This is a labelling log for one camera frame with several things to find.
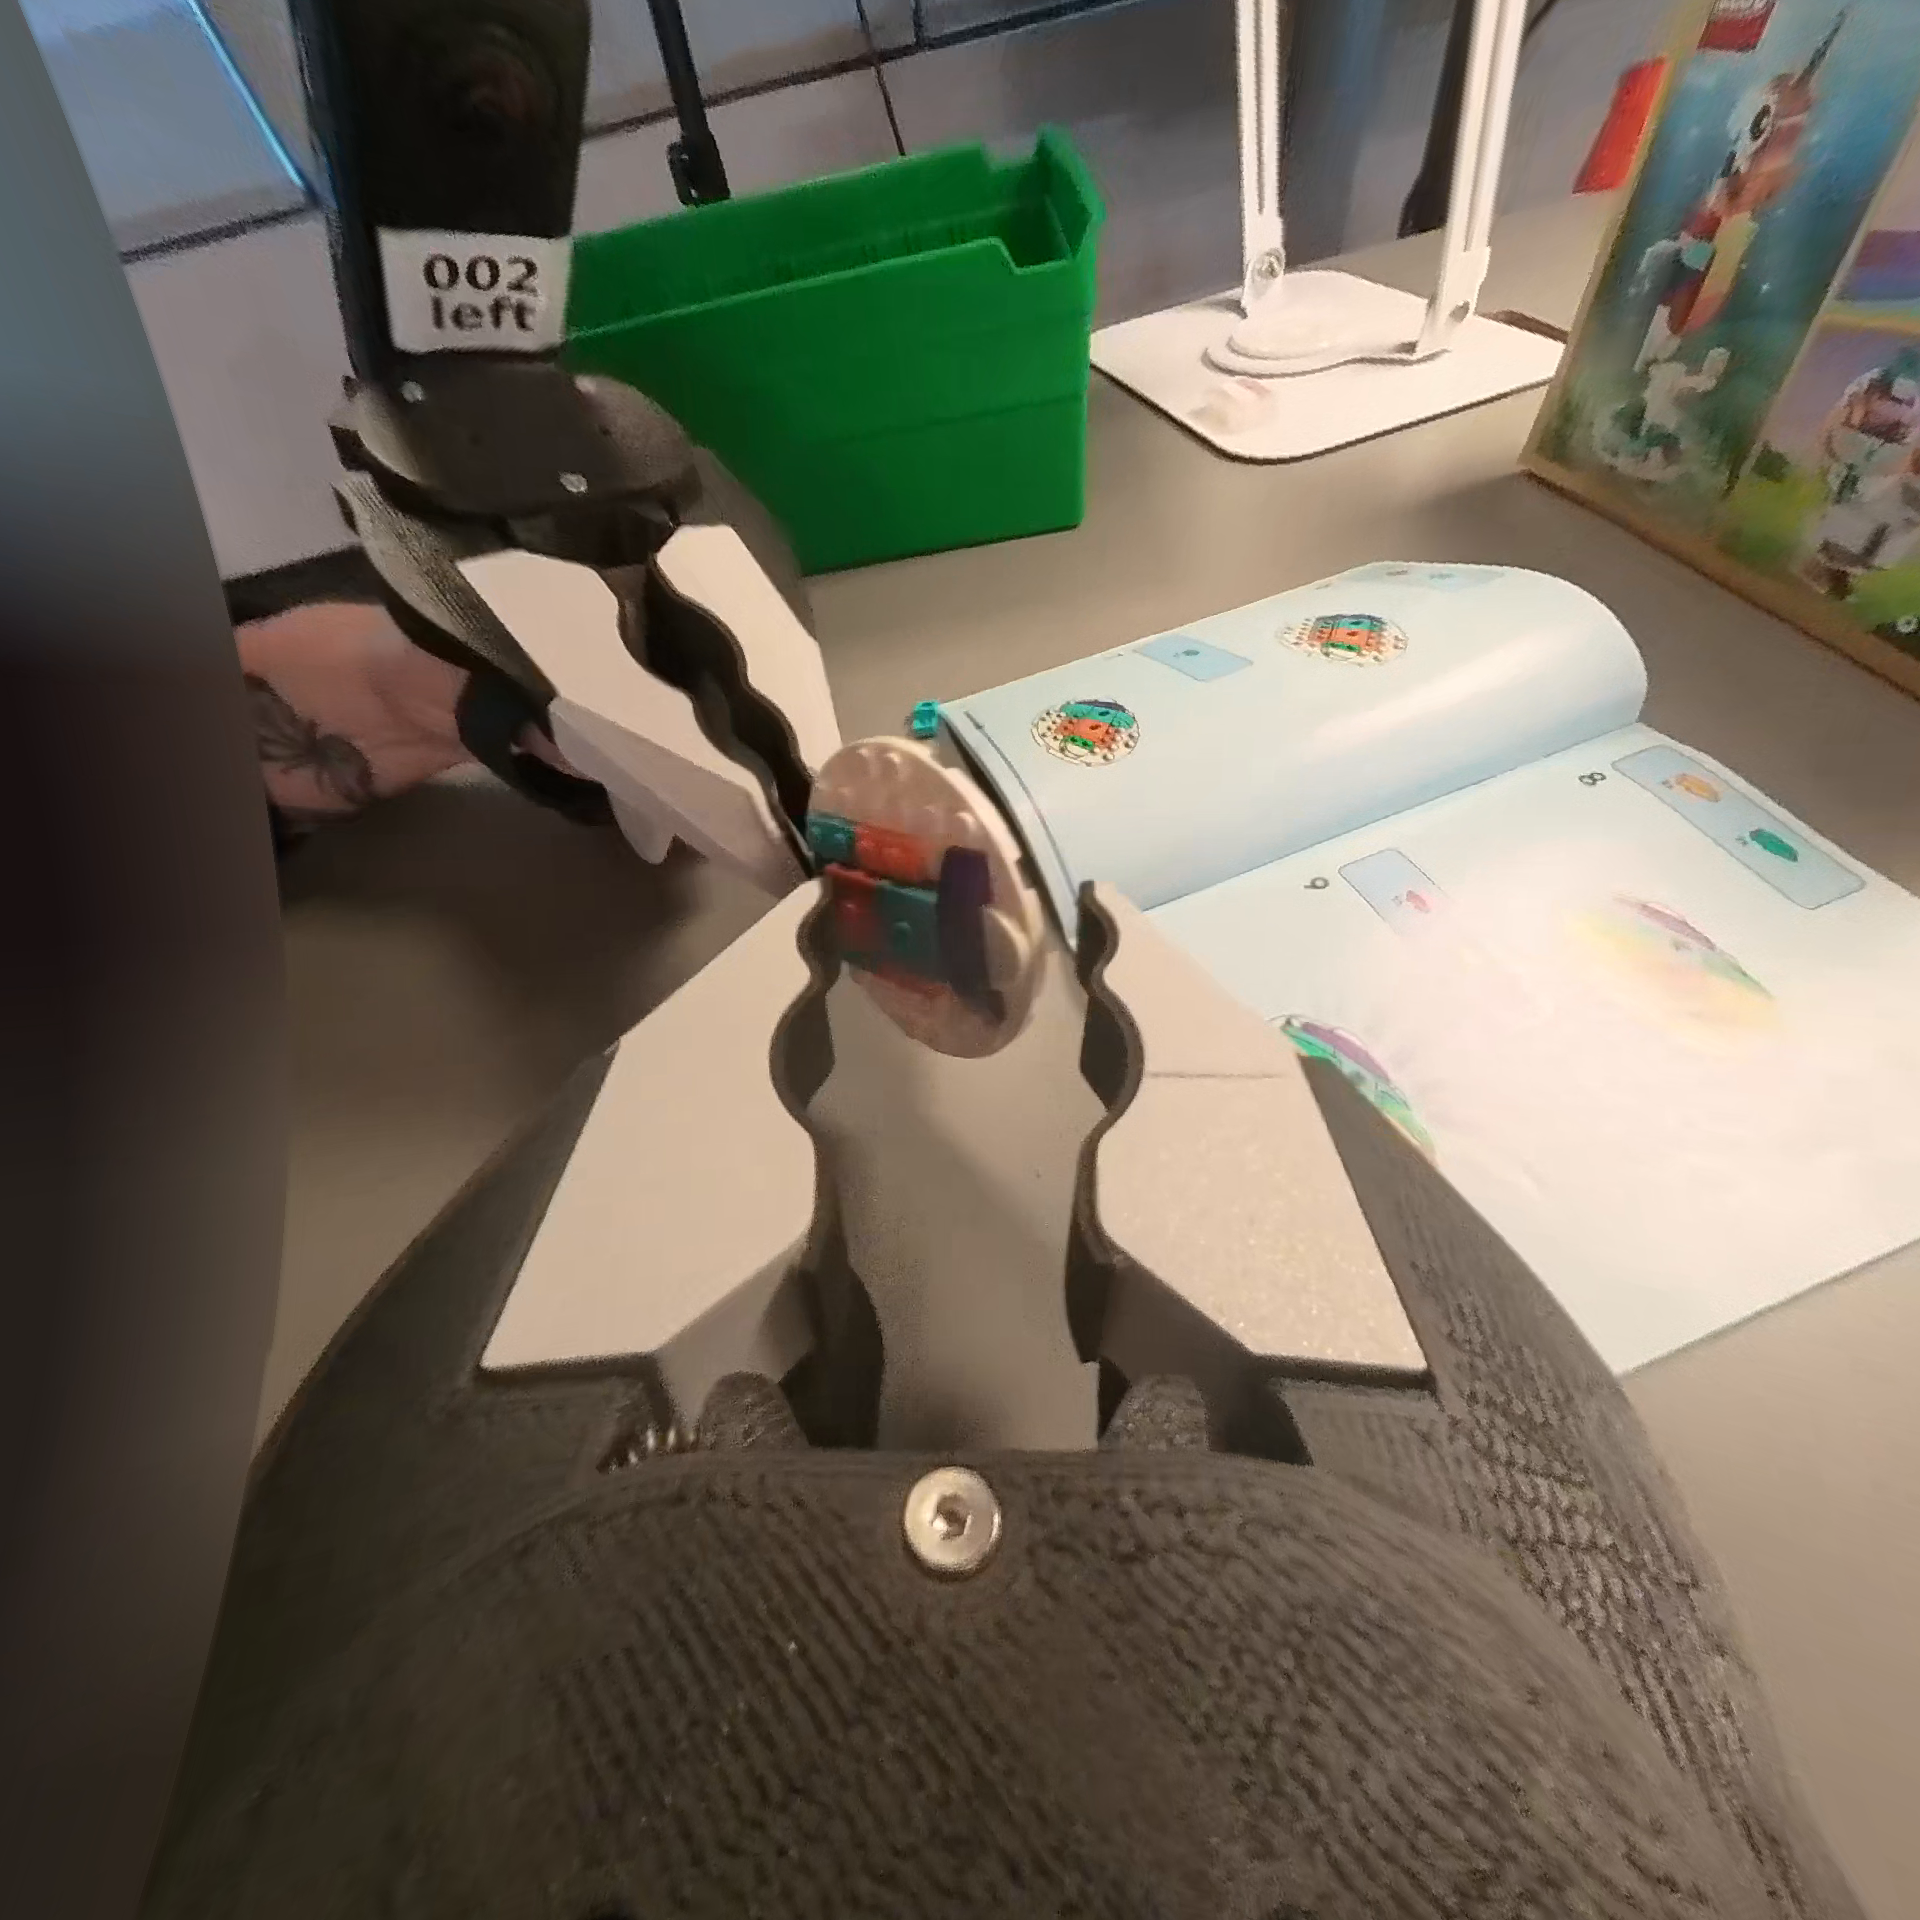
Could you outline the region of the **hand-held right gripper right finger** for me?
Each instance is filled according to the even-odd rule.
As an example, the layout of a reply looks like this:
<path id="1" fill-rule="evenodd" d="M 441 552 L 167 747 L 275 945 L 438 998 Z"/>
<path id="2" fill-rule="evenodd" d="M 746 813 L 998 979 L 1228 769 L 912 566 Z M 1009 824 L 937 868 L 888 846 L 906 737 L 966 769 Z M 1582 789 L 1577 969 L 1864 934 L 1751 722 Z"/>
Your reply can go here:
<path id="1" fill-rule="evenodd" d="M 1110 882 L 1083 884 L 1065 1307 L 1079 1361 L 1206 1396 L 1420 1387 L 1428 1364 L 1307 1059 Z"/>

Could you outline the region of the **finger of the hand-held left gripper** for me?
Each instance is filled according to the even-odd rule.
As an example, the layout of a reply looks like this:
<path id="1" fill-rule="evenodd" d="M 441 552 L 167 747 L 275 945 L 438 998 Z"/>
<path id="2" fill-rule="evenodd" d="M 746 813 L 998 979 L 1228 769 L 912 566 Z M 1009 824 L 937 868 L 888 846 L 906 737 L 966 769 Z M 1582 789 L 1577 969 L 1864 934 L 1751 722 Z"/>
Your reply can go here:
<path id="1" fill-rule="evenodd" d="M 704 745 L 771 810 L 782 848 L 804 848 L 818 773 L 844 745 L 811 627 L 738 528 L 691 522 L 643 573 L 650 669 L 689 694 Z"/>
<path id="2" fill-rule="evenodd" d="M 462 564 L 467 584 L 554 689 L 547 720 L 564 765 L 607 794 L 630 846 L 660 862 L 676 844 L 760 889 L 798 889 L 803 848 L 782 848 L 746 776 L 704 745 L 689 694 L 643 657 L 638 566 L 625 584 L 580 562 L 503 552 Z"/>

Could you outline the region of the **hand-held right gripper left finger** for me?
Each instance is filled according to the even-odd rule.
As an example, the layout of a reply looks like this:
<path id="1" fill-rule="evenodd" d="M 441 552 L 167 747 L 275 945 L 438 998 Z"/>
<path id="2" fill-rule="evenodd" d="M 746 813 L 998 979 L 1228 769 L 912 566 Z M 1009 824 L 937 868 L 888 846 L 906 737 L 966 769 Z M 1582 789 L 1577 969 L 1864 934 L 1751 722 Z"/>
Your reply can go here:
<path id="1" fill-rule="evenodd" d="M 668 1396 L 828 1354 L 836 1205 L 810 1110 L 832 1077 L 804 882 L 608 1057 L 481 1366 L 641 1366 Z"/>

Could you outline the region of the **round white lego plate assembly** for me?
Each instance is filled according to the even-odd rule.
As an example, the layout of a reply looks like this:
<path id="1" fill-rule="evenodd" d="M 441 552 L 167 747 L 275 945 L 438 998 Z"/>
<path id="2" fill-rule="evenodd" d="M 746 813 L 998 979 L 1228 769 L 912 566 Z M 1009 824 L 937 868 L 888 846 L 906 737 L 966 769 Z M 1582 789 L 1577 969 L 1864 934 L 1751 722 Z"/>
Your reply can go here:
<path id="1" fill-rule="evenodd" d="M 962 765 L 915 739 L 849 744 L 811 786 L 804 832 L 828 953 L 912 1043 L 985 1061 L 1024 1033 L 1050 913 Z"/>

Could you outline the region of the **lego set cardboard box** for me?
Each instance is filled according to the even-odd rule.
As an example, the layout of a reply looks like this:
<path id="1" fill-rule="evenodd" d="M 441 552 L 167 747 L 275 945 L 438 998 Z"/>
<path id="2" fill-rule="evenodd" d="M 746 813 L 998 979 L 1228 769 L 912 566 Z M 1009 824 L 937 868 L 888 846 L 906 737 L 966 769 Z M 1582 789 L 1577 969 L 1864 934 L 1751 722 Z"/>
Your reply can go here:
<path id="1" fill-rule="evenodd" d="M 1915 692 L 1919 5 L 1681 5 L 1593 158 L 1620 200 L 1523 453 Z"/>

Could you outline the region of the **person's left hand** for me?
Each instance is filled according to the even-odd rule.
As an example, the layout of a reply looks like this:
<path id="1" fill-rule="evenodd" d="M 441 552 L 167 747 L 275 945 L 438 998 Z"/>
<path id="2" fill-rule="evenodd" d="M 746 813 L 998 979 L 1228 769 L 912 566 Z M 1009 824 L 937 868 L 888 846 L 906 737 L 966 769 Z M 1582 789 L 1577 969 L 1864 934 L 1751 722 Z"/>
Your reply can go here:
<path id="1" fill-rule="evenodd" d="M 233 641 L 280 841 L 473 765 L 458 729 L 467 672 L 416 650 L 384 609 L 288 609 Z"/>

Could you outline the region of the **black stand pole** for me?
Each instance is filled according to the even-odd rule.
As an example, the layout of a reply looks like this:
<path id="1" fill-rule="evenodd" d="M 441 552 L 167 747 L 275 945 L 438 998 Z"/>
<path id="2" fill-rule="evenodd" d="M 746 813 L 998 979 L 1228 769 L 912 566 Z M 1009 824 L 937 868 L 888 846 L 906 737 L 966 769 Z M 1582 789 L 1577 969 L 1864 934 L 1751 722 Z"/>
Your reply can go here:
<path id="1" fill-rule="evenodd" d="M 724 204 L 732 200 L 730 173 L 708 120 L 683 5 L 654 0 L 646 6 L 654 25 L 663 82 L 680 129 L 666 150 L 680 204 L 687 209 Z"/>

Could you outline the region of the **green plastic bin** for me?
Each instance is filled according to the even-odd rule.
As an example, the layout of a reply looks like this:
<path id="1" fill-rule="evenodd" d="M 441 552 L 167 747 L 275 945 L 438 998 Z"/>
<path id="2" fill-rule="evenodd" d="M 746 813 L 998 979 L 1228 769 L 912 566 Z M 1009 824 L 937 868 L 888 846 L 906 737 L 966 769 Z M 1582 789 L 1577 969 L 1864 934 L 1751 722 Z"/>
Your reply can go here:
<path id="1" fill-rule="evenodd" d="M 577 240 L 567 362 L 630 382 L 804 573 L 1078 528 L 1105 204 L 1067 132 Z"/>

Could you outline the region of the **open light blue instruction booklet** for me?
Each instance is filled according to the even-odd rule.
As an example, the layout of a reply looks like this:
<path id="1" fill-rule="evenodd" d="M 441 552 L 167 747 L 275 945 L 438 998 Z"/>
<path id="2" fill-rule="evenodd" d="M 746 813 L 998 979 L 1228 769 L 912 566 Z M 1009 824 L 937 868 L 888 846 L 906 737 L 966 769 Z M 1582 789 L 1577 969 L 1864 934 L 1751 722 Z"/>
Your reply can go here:
<path id="1" fill-rule="evenodd" d="M 1377 562 L 942 720 L 1630 1371 L 1919 1240 L 1915 896 L 1646 698 L 1590 592 Z"/>

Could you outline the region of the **white desk lamp stand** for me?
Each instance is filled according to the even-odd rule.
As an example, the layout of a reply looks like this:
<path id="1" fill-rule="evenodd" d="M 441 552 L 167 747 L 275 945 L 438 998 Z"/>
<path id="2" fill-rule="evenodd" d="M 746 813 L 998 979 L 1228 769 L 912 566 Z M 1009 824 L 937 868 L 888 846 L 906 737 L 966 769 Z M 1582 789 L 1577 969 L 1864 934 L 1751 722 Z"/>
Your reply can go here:
<path id="1" fill-rule="evenodd" d="M 1240 288 L 1097 329 L 1094 370 L 1241 465 L 1302 465 L 1545 386 L 1562 342 L 1480 312 L 1528 12 L 1473 6 L 1443 249 L 1416 297 L 1289 265 L 1283 6 L 1240 3 Z"/>

